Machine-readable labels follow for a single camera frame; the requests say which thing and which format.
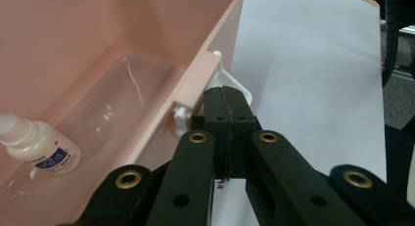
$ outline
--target black wire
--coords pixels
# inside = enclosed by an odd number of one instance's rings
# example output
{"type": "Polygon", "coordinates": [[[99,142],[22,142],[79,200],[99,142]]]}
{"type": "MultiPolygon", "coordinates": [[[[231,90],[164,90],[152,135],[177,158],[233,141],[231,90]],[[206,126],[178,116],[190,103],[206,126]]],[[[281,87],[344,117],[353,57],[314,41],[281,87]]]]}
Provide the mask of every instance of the black wire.
{"type": "Polygon", "coordinates": [[[386,11],[386,47],[382,70],[382,84],[385,86],[391,78],[396,62],[399,33],[398,0],[385,0],[386,11]]]}

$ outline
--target white plastic clip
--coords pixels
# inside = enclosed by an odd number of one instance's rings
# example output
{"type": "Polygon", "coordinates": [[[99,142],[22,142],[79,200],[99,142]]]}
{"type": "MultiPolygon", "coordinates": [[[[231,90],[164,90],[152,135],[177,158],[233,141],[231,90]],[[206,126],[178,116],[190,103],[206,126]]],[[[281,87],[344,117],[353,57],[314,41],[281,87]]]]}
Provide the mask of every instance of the white plastic clip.
{"type": "Polygon", "coordinates": [[[174,121],[176,123],[174,133],[177,137],[181,137],[184,133],[190,130],[187,113],[186,108],[179,107],[177,112],[174,114],[174,121]]]}
{"type": "MultiPolygon", "coordinates": [[[[222,53],[219,51],[214,51],[213,54],[222,58],[222,53]]],[[[221,86],[230,86],[240,90],[244,93],[245,99],[247,100],[248,104],[251,104],[253,100],[253,95],[250,91],[247,90],[241,83],[239,83],[231,74],[229,74],[224,68],[223,65],[220,64],[218,70],[214,73],[213,77],[210,80],[210,83],[207,85],[206,90],[212,87],[221,87],[221,86]]],[[[174,121],[175,121],[175,128],[174,134],[177,137],[181,137],[184,133],[190,130],[190,122],[189,117],[192,112],[188,112],[185,107],[178,107],[174,109],[174,121]]]]}
{"type": "MultiPolygon", "coordinates": [[[[213,54],[219,56],[222,58],[222,53],[219,51],[214,51],[213,54]]],[[[253,95],[251,92],[245,88],[241,83],[239,83],[235,77],[233,77],[229,72],[227,72],[223,65],[220,65],[220,68],[217,70],[217,72],[214,74],[213,78],[211,79],[210,83],[207,86],[207,89],[212,87],[221,87],[221,86],[230,86],[233,88],[236,88],[240,90],[242,93],[244,93],[245,99],[248,102],[248,105],[251,105],[251,102],[253,101],[253,95]]]]}

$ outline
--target white paper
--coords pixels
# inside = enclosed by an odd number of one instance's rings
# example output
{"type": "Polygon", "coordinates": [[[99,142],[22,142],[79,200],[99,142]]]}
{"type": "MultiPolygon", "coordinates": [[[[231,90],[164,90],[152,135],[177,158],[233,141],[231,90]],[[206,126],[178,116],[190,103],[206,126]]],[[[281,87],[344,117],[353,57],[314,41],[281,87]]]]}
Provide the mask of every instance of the white paper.
{"type": "MultiPolygon", "coordinates": [[[[349,163],[386,180],[380,41],[379,10],[362,0],[245,0],[231,73],[262,128],[314,168],[349,163]]],[[[212,225],[254,225],[247,208],[215,203],[212,225]]]]}

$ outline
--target pink plastic bin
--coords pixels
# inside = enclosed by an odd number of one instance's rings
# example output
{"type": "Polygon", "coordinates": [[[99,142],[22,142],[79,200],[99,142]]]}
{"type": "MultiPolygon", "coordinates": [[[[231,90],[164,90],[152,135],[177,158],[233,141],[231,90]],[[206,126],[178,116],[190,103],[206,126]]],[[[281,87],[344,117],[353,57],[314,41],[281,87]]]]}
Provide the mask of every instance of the pink plastic bin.
{"type": "Polygon", "coordinates": [[[113,169],[169,160],[174,110],[195,111],[214,50],[230,68],[242,3],[0,0],[0,113],[45,120],[82,149],[53,176],[0,147],[0,225],[71,223],[113,169]]]}

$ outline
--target white bottle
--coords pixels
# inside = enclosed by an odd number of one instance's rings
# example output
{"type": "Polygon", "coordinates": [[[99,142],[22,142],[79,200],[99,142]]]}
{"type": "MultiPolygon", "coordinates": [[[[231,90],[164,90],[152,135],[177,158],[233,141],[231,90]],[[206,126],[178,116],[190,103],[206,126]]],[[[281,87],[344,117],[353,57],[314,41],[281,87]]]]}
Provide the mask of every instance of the white bottle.
{"type": "Polygon", "coordinates": [[[61,132],[43,121],[29,121],[0,113],[0,142],[16,159],[63,175],[80,162],[81,151],[61,132]]]}

